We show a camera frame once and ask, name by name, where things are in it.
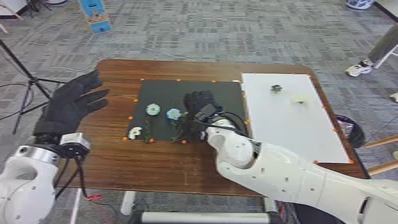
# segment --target gray carpet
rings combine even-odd
[[[93,35],[81,6],[43,9],[35,18],[4,20],[11,34],[0,33],[33,73],[68,81],[91,70],[104,58],[186,60],[241,63],[292,63],[308,65],[321,78],[335,112],[363,125],[369,135],[398,115],[398,104],[388,96],[398,91],[398,60],[360,78],[345,75],[347,67],[367,56],[393,20],[376,7],[354,12],[344,0],[109,0],[113,32]],[[26,82],[0,54],[0,85]],[[19,110],[24,88],[0,88],[0,116]],[[43,102],[36,91],[33,105]],[[0,159],[33,133],[40,111],[27,114],[19,135],[11,135],[15,118],[0,121]],[[398,121],[374,135],[397,134]],[[360,149],[367,167],[393,159],[395,145]],[[398,180],[393,170],[376,178]],[[123,193],[102,191],[107,202],[120,208]],[[47,223],[70,223],[75,190],[70,190]],[[262,212],[260,200],[180,194],[139,194],[139,205],[150,210]],[[79,223],[106,223],[88,202]]]

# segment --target wooden table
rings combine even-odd
[[[123,140],[129,116],[134,113],[134,100],[139,97],[141,79],[232,81],[242,78],[246,72],[310,74],[333,123],[340,130],[312,69],[303,65],[283,64],[104,60],[98,70],[104,88],[111,89],[111,103],[107,108],[90,115],[81,126],[93,142],[93,152],[84,165],[88,188],[258,196],[219,175],[216,150],[207,144],[182,145],[171,142],[145,144],[143,141]],[[322,166],[354,177],[367,178],[356,152],[344,137],[342,141],[354,163],[322,164]]]

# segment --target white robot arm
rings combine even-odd
[[[42,223],[56,201],[54,177],[59,155],[45,148],[22,146],[0,175],[0,223]]]
[[[228,119],[214,125],[234,127]],[[234,182],[273,199],[313,206],[347,224],[398,223],[398,182],[344,175],[232,130],[209,127],[207,133],[218,170]]]

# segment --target white paper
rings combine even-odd
[[[310,75],[246,73],[242,77],[253,138],[313,161],[349,163]],[[280,93],[274,85],[283,87]]]

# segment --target black glove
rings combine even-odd
[[[109,101],[104,97],[109,90],[88,94],[104,84],[98,75],[100,72],[95,70],[58,89],[36,123],[35,136],[38,139],[45,140],[49,136],[59,138],[74,133],[86,115],[107,106]]]
[[[200,119],[205,121],[223,111],[223,106],[216,103],[214,93],[210,91],[196,91],[186,94],[184,104],[189,112],[189,120]]]

